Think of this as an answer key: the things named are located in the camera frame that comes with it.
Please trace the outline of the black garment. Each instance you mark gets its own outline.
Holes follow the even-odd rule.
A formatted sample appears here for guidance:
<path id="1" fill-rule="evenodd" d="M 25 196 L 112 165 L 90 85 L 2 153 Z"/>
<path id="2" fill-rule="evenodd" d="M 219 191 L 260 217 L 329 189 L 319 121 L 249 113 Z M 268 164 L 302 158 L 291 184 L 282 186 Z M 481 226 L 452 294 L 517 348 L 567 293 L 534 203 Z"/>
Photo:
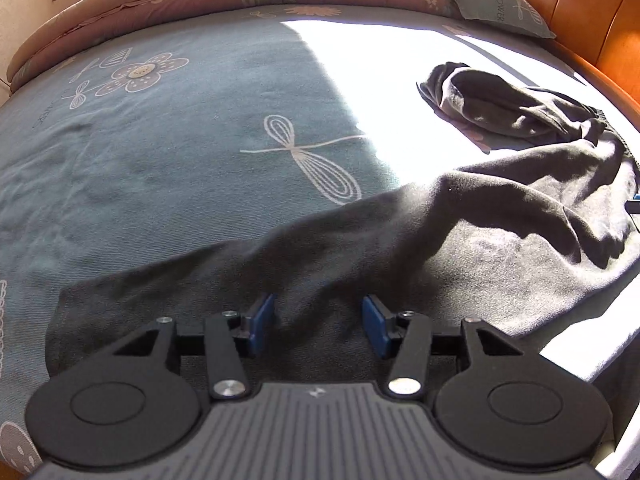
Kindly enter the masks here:
<path id="1" fill-rule="evenodd" d="M 558 92 L 518 89 L 462 64 L 421 92 L 457 118 L 541 146 L 447 172 L 150 266 L 63 289 L 46 339 L 51 375 L 160 315 L 195 323 L 276 298 L 257 380 L 336 382 L 383 374 L 360 302 L 472 316 L 585 380 L 639 365 L 639 233 L 625 205 L 639 168 L 603 114 Z"/>

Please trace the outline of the teal patterned bed sheet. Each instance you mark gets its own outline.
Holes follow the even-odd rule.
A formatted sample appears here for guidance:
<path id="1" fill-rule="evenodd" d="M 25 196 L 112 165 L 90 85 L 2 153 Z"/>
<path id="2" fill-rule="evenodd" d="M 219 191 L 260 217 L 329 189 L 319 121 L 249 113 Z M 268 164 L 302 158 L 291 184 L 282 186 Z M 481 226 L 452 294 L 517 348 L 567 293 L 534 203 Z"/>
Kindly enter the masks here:
<path id="1" fill-rule="evenodd" d="M 107 41 L 47 70 L 1 110 L 1 461 L 40 463 L 24 423 L 51 374 L 67 287 L 541 146 L 457 118 L 421 92 L 462 64 L 601 112 L 634 160 L 638 132 L 535 41 L 381 8 L 267 6 Z M 639 459 L 639 365 L 595 382 L 623 477 Z"/>

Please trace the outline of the teal pillow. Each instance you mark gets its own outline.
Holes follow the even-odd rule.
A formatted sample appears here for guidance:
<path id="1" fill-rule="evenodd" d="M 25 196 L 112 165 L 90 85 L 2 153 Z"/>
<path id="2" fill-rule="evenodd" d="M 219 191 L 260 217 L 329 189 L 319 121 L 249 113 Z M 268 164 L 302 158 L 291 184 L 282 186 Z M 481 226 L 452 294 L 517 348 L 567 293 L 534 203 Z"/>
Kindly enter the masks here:
<path id="1" fill-rule="evenodd" d="M 554 39 L 547 22 L 527 0 L 454 0 L 467 21 L 478 21 L 514 34 Z"/>

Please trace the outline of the wooden headboard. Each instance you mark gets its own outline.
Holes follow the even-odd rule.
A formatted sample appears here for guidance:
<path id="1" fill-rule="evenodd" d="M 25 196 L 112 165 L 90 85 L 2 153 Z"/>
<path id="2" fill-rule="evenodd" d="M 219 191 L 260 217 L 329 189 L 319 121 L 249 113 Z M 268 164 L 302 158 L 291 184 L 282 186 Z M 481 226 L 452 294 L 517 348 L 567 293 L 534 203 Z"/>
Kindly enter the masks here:
<path id="1" fill-rule="evenodd" d="M 556 41 L 639 99 L 639 0 L 527 0 Z"/>

